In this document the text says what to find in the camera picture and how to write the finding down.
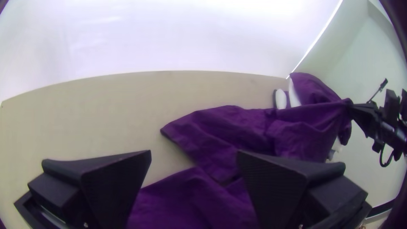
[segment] purple towel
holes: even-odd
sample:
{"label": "purple towel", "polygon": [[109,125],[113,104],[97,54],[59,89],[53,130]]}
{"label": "purple towel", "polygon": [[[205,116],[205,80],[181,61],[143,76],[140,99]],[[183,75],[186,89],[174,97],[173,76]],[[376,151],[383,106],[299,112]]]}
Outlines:
{"label": "purple towel", "polygon": [[161,133],[216,181],[227,182],[238,175],[239,149],[324,162],[339,131],[350,122],[349,103],[348,99],[281,110],[222,106],[170,122]]}
{"label": "purple towel", "polygon": [[191,168],[142,188],[127,229],[257,229],[243,180],[223,187]]}
{"label": "purple towel", "polygon": [[[331,103],[341,98],[317,77],[308,73],[291,73],[295,92],[302,105]],[[352,132],[351,123],[341,127],[338,137],[342,145],[347,145]]]}

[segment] black cable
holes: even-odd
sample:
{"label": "black cable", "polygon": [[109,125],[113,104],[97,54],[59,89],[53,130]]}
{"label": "black cable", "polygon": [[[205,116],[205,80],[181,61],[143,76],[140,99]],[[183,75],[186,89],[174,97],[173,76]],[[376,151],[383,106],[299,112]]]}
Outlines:
{"label": "black cable", "polygon": [[383,168],[387,167],[390,165],[391,159],[393,158],[393,152],[391,152],[389,159],[387,160],[386,163],[383,164],[383,151],[384,151],[385,147],[383,146],[382,150],[380,151],[380,166],[382,166]]}

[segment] white wall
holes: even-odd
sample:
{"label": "white wall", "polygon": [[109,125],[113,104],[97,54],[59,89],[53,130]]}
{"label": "white wall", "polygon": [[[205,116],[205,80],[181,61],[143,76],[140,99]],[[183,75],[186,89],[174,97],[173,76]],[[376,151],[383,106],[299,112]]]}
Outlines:
{"label": "white wall", "polygon": [[[351,98],[354,103],[365,103],[384,78],[389,80],[386,88],[401,95],[401,90],[407,88],[407,66],[392,39],[393,34],[385,32],[376,20],[368,17],[340,60],[321,79],[340,97]],[[385,92],[382,92],[374,101],[383,106],[384,98]],[[380,167],[379,154],[371,149],[373,142],[366,139],[353,122],[349,143],[334,160],[346,163],[345,174],[368,191],[368,202],[377,206],[397,196],[406,162],[401,158],[398,162],[392,161],[387,168]],[[385,147],[385,161],[391,151],[389,146]]]}
{"label": "white wall", "polygon": [[156,71],[286,77],[339,0],[10,0],[0,101],[63,81]]}

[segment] beige table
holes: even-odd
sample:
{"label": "beige table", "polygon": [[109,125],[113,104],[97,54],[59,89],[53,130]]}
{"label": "beige table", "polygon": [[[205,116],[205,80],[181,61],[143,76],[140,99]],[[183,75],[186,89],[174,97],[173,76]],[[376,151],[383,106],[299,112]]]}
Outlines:
{"label": "beige table", "polygon": [[287,81],[241,73],[176,71],[108,75],[37,89],[0,108],[0,217],[28,228],[13,203],[44,158],[72,160],[150,149],[143,186],[193,166],[159,130],[199,109],[268,108]]}

